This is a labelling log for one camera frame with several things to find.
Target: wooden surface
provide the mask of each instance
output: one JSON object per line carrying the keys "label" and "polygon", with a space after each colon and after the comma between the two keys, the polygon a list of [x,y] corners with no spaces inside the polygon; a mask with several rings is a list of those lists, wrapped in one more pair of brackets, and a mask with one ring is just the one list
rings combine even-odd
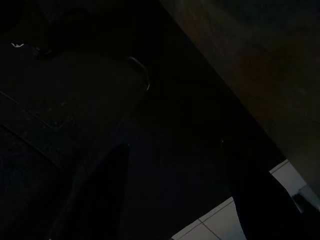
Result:
{"label": "wooden surface", "polygon": [[316,1],[160,2],[320,195]]}

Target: wooden desk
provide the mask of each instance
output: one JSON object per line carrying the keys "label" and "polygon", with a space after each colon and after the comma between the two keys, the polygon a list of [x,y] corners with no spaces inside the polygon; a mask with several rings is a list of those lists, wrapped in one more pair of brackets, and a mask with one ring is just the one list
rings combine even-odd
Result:
{"label": "wooden desk", "polygon": [[320,195],[320,5],[160,2]]}

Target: tile floor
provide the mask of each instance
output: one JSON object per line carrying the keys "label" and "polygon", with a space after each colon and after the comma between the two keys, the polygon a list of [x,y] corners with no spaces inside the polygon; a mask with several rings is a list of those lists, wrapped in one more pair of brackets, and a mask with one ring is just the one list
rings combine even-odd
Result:
{"label": "tile floor", "polygon": [[[315,207],[320,201],[307,186],[288,160],[273,168],[270,173],[292,196],[298,192],[304,195]],[[236,206],[230,197],[210,212],[195,220],[172,237],[173,240],[245,240],[240,226]]]}

